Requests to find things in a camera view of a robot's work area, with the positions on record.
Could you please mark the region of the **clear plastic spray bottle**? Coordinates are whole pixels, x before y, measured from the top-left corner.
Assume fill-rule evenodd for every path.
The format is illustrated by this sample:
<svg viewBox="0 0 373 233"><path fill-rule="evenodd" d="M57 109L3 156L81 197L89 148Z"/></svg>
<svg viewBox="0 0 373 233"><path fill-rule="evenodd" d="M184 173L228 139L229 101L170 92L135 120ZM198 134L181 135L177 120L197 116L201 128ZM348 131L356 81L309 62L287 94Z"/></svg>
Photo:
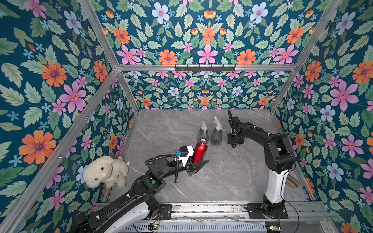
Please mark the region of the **clear plastic spray bottle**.
<svg viewBox="0 0 373 233"><path fill-rule="evenodd" d="M221 131L214 131L211 134L210 142L213 146L219 146L222 143L222 130Z"/></svg>
<svg viewBox="0 0 373 233"><path fill-rule="evenodd" d="M199 142L202 139L204 139L207 143L209 142L208 130L206 132L203 132L203 131L199 130L198 136L197 136L197 141Z"/></svg>

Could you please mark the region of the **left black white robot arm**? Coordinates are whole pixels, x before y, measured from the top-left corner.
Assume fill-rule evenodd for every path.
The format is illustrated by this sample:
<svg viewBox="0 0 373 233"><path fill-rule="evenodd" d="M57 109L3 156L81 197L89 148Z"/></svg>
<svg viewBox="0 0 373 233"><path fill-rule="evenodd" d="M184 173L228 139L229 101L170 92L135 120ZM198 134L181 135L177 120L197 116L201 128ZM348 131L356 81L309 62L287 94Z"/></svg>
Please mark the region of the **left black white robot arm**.
<svg viewBox="0 0 373 233"><path fill-rule="evenodd" d="M155 195L165 186L165 178L180 172L188 176L196 174L209 161L192 162L186 159L184 165L178 155L159 155L145 161L148 171L135 179L130 190L93 214L78 214L70 228L71 233L119 233L141 220L169 220L171 204L159 203Z"/></svg>

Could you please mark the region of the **small red object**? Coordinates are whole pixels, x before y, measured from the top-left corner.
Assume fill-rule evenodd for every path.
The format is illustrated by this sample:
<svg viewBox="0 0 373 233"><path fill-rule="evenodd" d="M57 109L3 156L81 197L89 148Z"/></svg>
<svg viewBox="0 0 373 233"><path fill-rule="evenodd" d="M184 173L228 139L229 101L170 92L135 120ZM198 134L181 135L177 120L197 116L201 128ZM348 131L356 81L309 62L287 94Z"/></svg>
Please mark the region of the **small red object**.
<svg viewBox="0 0 373 233"><path fill-rule="evenodd" d="M208 149L207 140L205 138L202 138L196 144L196 147L194 149L194 154L192 157L192 162L197 163L197 162L203 161L207 149Z"/></svg>

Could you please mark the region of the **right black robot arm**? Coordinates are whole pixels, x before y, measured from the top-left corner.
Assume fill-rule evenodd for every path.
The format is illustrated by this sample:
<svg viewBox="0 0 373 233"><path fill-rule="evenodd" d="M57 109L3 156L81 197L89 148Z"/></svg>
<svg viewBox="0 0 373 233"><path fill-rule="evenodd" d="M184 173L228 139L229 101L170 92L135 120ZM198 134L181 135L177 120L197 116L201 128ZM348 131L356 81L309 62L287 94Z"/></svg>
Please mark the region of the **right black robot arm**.
<svg viewBox="0 0 373 233"><path fill-rule="evenodd" d="M286 179L296 161L288 137L267 132L250 122L242 123L237 116L230 116L228 122L231 127L227 135L229 145L236 147L244 144L245 139L251 139L264 148L264 160L270 173L261 209L267 216L281 211L285 205Z"/></svg>

